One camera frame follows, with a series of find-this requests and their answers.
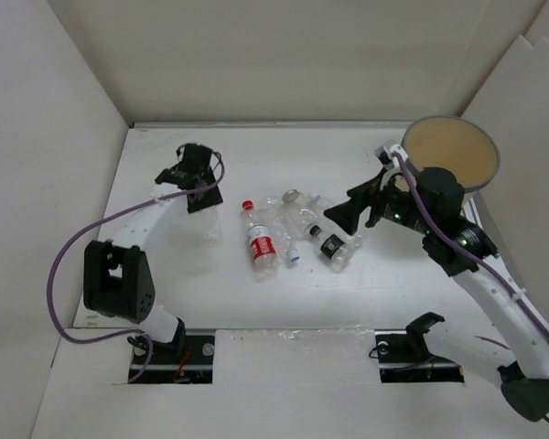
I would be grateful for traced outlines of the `black label plastic bottle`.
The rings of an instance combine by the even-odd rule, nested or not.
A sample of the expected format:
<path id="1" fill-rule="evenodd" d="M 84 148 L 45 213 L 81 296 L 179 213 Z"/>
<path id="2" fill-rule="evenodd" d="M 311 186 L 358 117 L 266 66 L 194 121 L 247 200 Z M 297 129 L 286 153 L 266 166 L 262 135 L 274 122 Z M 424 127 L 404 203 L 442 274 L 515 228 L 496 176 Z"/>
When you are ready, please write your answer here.
<path id="1" fill-rule="evenodd" d="M 322 229 L 317 223 L 312 223 L 306 227 L 306 237 L 332 271 L 341 273 L 345 270 L 354 250 L 340 236 Z"/>

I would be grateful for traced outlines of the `blue cap clear bottle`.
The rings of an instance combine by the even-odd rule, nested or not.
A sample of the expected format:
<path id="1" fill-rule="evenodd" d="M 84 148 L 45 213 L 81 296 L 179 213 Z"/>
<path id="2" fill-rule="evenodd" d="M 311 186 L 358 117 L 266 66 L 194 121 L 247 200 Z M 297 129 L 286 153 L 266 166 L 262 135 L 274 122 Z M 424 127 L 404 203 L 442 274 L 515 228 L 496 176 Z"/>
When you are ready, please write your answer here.
<path id="1" fill-rule="evenodd" d="M 265 197 L 261 202 L 265 222 L 274 238 L 275 248 L 285 265 L 292 266 L 300 259 L 296 239 L 290 229 L 282 209 L 281 201 L 274 196 Z"/>

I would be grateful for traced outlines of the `red label plastic bottle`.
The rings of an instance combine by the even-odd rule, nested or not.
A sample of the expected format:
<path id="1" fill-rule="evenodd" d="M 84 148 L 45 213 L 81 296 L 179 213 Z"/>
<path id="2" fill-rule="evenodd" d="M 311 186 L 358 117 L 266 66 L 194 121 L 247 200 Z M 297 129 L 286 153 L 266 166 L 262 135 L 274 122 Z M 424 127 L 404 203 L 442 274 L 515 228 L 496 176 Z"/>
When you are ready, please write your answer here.
<path id="1" fill-rule="evenodd" d="M 278 271 L 278 255 L 269 227 L 263 215 L 251 200 L 242 203 L 242 218 L 253 268 L 261 280 L 275 276 Z"/>

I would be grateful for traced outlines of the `beige bin with grey rim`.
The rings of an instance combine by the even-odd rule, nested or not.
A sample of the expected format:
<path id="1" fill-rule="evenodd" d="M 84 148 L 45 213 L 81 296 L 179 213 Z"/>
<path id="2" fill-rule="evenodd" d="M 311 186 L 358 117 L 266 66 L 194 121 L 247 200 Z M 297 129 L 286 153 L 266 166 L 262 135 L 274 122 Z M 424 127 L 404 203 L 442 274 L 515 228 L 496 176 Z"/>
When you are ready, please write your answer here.
<path id="1" fill-rule="evenodd" d="M 464 201 L 489 184 L 501 165 L 498 146 L 479 126 L 454 116 L 428 116 L 405 131 L 402 148 L 414 175 L 429 167 L 451 172 L 464 188 Z"/>

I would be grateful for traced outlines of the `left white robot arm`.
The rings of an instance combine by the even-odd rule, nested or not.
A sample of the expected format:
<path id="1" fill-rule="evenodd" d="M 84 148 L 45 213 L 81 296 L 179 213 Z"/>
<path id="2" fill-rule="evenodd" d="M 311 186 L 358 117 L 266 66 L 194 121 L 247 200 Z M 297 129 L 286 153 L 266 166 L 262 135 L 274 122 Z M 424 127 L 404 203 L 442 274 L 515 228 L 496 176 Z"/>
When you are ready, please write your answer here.
<path id="1" fill-rule="evenodd" d="M 156 302 L 146 252 L 162 241 L 180 217 L 223 202 L 212 160 L 221 154 L 206 145 L 184 144 L 177 162 L 155 179 L 150 199 L 129 212 L 129 220 L 106 241 L 91 241 L 84 251 L 83 303 L 102 316 L 119 318 L 150 336 L 165 362 L 185 354 L 185 324 Z"/>

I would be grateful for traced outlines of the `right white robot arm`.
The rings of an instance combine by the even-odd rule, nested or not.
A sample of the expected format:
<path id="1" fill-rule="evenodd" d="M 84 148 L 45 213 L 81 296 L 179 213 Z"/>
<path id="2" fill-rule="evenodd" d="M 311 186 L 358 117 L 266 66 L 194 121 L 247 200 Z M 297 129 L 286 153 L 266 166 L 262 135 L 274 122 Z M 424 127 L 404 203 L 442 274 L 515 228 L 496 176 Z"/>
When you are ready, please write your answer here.
<path id="1" fill-rule="evenodd" d="M 549 415 L 549 324 L 512 283 L 490 237 L 461 214 L 464 195 L 454 175 L 428 168 L 417 177 L 403 171 L 408 188 L 382 170 L 349 190 L 346 202 L 327 209 L 326 217 L 348 234 L 360 215 L 366 227 L 389 220 L 422 234 L 427 256 L 479 305 L 504 340 L 504 348 L 465 334 L 440 314 L 427 312 L 405 328 L 404 348 L 418 368 L 436 357 L 479 374 L 499 388 L 522 418 L 538 422 Z"/>

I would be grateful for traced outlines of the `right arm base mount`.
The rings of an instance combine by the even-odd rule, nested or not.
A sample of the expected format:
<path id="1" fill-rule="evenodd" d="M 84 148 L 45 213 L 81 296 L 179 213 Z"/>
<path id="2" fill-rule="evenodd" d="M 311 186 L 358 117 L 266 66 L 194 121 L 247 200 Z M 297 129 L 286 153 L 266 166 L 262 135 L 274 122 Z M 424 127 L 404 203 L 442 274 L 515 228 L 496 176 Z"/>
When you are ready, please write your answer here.
<path id="1" fill-rule="evenodd" d="M 376 360 L 381 383 L 464 383 L 460 366 L 432 354 L 424 336 L 445 318 L 429 312 L 419 316 L 404 329 L 376 329 L 375 346 L 368 357 Z"/>

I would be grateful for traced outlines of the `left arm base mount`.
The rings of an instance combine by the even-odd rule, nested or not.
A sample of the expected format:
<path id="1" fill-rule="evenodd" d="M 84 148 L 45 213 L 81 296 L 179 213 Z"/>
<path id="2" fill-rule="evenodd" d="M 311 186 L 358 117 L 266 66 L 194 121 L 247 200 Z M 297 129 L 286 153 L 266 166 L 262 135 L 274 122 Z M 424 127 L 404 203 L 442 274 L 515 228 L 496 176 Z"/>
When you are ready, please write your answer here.
<path id="1" fill-rule="evenodd" d="M 215 333 L 209 331 L 188 332 L 180 354 L 169 348 L 154 348 L 150 363 L 142 371 L 147 353 L 134 342 L 128 371 L 129 384 L 211 384 Z"/>

